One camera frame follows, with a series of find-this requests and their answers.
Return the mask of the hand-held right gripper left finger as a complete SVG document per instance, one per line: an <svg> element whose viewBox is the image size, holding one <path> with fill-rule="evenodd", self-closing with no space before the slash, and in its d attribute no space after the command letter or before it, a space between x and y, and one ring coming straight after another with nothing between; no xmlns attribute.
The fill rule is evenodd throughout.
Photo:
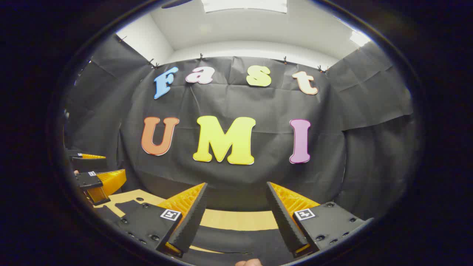
<svg viewBox="0 0 473 266"><path fill-rule="evenodd" d="M181 258L194 241L206 209L207 185L201 183L157 205L139 204L117 221L117 227L147 249Z"/></svg>

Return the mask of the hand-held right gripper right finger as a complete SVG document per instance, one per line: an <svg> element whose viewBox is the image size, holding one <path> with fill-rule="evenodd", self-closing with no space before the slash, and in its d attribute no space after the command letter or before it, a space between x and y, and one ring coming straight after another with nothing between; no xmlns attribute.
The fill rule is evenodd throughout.
<svg viewBox="0 0 473 266"><path fill-rule="evenodd" d="M367 227L333 201L318 204L297 192L267 182L266 197L282 238L295 258L330 249Z"/></svg>

